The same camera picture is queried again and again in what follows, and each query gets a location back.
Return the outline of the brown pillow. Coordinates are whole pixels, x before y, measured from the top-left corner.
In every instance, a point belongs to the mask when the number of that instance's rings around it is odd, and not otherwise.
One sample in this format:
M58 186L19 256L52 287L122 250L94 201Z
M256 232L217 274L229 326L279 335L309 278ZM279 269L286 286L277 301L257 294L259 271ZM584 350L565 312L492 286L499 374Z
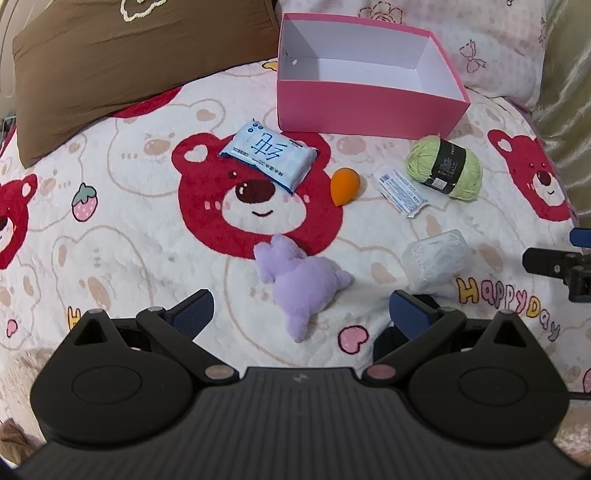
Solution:
M29 168L95 121L276 55L270 1L54 1L13 40Z

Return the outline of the blue white tissue pack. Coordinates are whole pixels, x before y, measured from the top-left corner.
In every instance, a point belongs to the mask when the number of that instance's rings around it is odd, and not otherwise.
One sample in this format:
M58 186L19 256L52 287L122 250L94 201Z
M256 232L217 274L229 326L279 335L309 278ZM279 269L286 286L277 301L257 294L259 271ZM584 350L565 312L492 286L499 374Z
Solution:
M318 150L252 120L235 133L219 155L259 170L294 194L311 171Z

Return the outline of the orange makeup sponge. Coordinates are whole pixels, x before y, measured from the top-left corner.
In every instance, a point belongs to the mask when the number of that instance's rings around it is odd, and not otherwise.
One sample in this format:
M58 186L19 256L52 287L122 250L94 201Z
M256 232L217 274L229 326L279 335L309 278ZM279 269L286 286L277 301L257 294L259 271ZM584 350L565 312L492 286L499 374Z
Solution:
M351 168L339 168L332 175L331 197L335 206L344 206L358 196L361 187L361 177Z

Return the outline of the pink cardboard box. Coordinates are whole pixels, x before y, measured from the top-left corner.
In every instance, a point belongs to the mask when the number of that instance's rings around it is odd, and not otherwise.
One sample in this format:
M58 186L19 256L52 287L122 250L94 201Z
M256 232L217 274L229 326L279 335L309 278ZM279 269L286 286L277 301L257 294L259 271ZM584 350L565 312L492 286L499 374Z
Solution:
M417 140L449 136L470 99L428 30L287 13L280 25L276 106L287 132Z

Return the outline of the green yarn ball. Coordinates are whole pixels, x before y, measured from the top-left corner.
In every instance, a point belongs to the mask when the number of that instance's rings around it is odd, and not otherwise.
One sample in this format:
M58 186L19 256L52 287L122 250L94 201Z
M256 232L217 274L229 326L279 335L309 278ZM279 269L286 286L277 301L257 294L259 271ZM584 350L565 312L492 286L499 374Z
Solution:
M415 142L406 163L413 180L452 199L472 202L480 194L483 168L479 158L440 136Z

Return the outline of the red bear print blanket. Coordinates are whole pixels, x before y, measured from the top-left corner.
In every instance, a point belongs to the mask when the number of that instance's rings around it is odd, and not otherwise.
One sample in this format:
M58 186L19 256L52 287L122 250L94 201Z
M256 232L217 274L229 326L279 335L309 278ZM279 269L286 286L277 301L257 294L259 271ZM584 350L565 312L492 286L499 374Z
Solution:
M276 127L276 64L256 62L182 86L76 134L31 168L15 141L1 156L1 239L28 217L17 252L1 255L1 414L30 434L28 401L37 373L82 314L126 317L211 291L213 319L197 343L238 370L249 366L370 364L391 323L396 289L410 290L401 263L412 242L457 229L473 252L470 269L433 292L446 306L486 318L516 311L568 388L590 388L590 309L563 284L522 267L530 247L565 250L571 219L553 221L532 199L552 200L560 183L533 129L501 98L477 92L451 139L483 168L473 202L424 190L428 205L403 217L370 182L381 166L406 168L408 140L324 135L318 159L294 194L256 171L221 159L215 143L250 120ZM331 179L359 173L356 199L335 206ZM252 249L273 234L293 237L355 282L311 319L297 343Z

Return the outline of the white bundle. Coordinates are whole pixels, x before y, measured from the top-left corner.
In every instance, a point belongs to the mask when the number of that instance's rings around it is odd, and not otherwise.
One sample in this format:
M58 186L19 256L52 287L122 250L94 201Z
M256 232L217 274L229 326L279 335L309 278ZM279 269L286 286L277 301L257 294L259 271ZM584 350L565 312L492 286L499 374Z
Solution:
M415 293L433 293L470 269L473 252L462 233L450 230L412 242L401 257L409 287Z

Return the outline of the small white wipes packet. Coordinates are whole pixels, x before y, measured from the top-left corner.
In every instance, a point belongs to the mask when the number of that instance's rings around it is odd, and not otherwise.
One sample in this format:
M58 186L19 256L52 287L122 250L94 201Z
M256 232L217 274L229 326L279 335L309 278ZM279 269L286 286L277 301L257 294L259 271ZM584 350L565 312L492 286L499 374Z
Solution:
M428 205L427 199L411 180L392 167L379 167L370 177L370 182L407 219L414 219Z

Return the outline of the gold satin curtain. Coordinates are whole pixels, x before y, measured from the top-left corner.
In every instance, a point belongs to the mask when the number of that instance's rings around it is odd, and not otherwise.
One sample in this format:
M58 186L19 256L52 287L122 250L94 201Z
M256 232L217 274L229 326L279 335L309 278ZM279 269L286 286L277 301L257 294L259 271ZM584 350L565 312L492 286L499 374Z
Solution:
M590 1L556 1L534 123L580 225L590 225Z

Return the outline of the purple plush toy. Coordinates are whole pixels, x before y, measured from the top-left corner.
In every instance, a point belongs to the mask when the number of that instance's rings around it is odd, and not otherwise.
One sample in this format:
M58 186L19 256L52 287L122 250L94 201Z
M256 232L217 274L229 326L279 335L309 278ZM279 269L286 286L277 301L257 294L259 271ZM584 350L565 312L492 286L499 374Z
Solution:
M308 256L284 235L273 235L270 242L256 244L253 256L260 281L273 286L273 301L286 314L287 333L297 343L307 336L311 317L355 281L334 261Z

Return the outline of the pink checkered pillow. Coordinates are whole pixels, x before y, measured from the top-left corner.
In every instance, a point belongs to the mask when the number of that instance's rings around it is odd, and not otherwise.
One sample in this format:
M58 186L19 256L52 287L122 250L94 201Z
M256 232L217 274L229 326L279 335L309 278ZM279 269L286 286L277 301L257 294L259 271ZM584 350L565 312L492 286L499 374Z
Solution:
M531 110L541 88L549 1L276 1L276 17L313 12L355 16L429 30L464 85Z

